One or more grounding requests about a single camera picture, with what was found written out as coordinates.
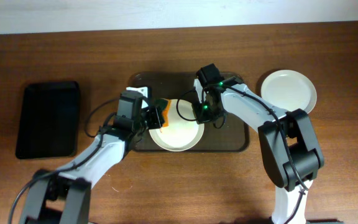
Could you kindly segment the orange green sponge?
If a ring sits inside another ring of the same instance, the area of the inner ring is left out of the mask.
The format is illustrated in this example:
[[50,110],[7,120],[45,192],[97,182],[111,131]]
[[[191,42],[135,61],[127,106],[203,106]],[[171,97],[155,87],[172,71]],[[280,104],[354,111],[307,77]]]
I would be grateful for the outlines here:
[[154,105],[157,109],[160,127],[167,127],[169,125],[168,112],[170,110],[171,100],[166,98],[159,98],[154,101]]

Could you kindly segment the cream plate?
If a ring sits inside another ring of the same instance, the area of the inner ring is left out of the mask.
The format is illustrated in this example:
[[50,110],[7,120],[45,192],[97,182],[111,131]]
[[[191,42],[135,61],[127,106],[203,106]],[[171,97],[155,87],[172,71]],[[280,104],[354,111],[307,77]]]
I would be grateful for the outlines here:
[[196,121],[187,121],[177,113],[177,99],[170,100],[167,111],[168,125],[160,129],[151,129],[149,134],[161,148],[180,152],[194,147],[202,138],[204,124]]

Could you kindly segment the pale green plate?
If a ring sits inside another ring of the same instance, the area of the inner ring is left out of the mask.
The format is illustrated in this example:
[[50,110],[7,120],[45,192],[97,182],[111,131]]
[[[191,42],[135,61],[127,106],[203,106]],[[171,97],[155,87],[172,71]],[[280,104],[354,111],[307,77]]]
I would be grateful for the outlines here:
[[261,97],[269,103],[307,113],[316,106],[317,92],[309,78],[294,70],[277,70],[269,74],[260,87]]

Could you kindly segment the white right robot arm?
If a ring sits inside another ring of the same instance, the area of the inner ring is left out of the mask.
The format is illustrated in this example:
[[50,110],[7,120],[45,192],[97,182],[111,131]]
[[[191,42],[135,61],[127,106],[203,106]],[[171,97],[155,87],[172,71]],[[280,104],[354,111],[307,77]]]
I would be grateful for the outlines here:
[[275,185],[271,223],[306,223],[309,188],[324,166],[324,157],[307,112],[287,111],[251,92],[244,83],[194,82],[199,123],[230,113],[259,135],[264,169]]

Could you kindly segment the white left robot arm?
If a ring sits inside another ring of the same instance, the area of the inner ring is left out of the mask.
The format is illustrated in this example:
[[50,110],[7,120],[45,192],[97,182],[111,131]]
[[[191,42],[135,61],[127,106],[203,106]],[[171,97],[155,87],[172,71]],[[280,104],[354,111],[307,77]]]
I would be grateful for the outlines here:
[[144,131],[168,123],[168,106],[150,105],[130,113],[111,113],[78,157],[57,170],[38,170],[19,192],[27,198],[20,223],[88,223],[91,190],[129,152]]

